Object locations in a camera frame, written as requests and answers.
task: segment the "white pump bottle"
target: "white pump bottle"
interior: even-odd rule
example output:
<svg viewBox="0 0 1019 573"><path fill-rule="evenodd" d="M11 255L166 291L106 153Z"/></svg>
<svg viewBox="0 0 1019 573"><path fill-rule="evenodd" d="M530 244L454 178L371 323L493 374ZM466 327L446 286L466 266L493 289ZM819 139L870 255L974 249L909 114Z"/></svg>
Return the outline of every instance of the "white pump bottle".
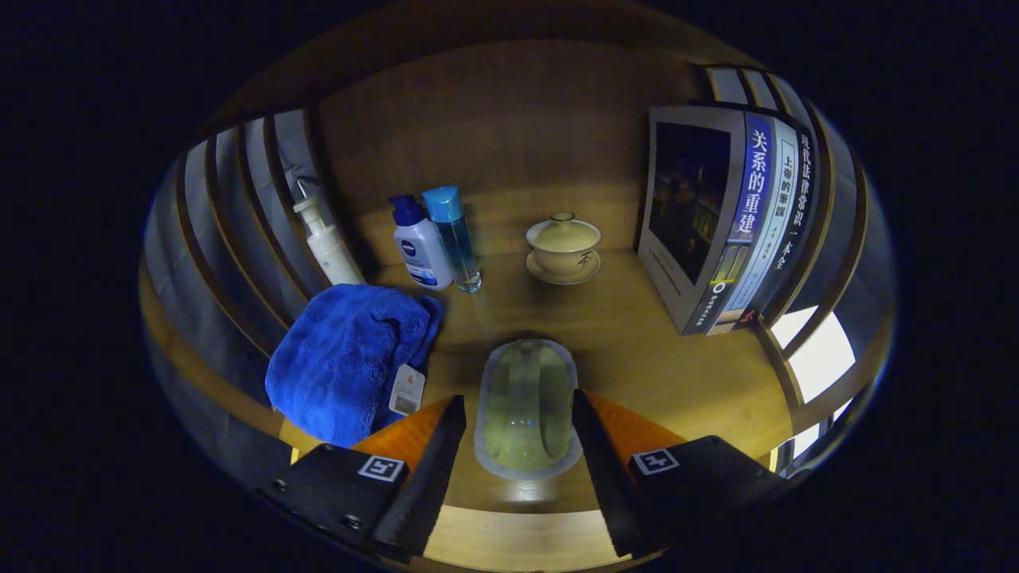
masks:
<svg viewBox="0 0 1019 573"><path fill-rule="evenodd" d="M322 221L318 196L308 197L300 180L298 187L305 199L293 206L293 212L304 218L308 230L311 231L311 236L308 237L308 247L322 267L322 272L333 284L363 284L365 277L351 258L351 253L340 239L336 225L326 225Z"/></svg>

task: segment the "towel tag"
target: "towel tag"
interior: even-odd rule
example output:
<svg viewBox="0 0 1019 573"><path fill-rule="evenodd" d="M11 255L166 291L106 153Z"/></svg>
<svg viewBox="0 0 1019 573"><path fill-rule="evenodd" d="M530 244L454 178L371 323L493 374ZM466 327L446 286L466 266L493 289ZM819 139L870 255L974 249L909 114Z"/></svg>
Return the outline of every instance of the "towel tag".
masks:
<svg viewBox="0 0 1019 573"><path fill-rule="evenodd" d="M425 392L425 375L400 364L396 369L396 379L389 395L389 409L397 414L410 416L421 408L421 396Z"/></svg>

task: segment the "saucer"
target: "saucer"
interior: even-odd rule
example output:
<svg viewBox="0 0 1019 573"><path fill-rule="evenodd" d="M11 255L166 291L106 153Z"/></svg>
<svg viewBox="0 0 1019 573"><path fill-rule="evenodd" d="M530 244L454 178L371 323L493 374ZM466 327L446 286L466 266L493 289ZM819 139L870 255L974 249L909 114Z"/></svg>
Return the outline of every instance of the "saucer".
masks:
<svg viewBox="0 0 1019 573"><path fill-rule="evenodd" d="M531 271L531 274L538 277L539 280L548 282L549 284L578 284L594 276L598 272L598 269L601 268L601 257L598 255L598 252L592 251L591 255L590 262L584 265L584 268L578 272L573 274L551 274L538 266L538 263L534 262L534 251L531 251L527 255L527 270Z"/></svg>

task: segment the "blue towel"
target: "blue towel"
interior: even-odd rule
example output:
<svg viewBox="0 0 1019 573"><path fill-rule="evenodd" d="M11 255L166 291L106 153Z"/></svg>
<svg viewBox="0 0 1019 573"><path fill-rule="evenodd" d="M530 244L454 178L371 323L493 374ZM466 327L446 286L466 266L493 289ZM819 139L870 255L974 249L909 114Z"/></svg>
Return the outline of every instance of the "blue towel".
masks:
<svg viewBox="0 0 1019 573"><path fill-rule="evenodd" d="M311 300L269 361L265 389L300 428L348 448L401 419L396 369L423 371L444 314L431 297L337 284Z"/></svg>

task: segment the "screw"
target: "screw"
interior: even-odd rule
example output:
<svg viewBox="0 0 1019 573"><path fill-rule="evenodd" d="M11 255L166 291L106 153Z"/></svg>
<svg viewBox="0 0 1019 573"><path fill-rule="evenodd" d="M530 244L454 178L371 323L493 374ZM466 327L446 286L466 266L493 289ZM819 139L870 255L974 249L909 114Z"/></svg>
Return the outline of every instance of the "screw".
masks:
<svg viewBox="0 0 1019 573"><path fill-rule="evenodd" d="M358 519L356 516L346 515L343 517L343 526L357 531L358 529L361 529L362 526L364 526L364 523L362 523L361 520Z"/></svg>

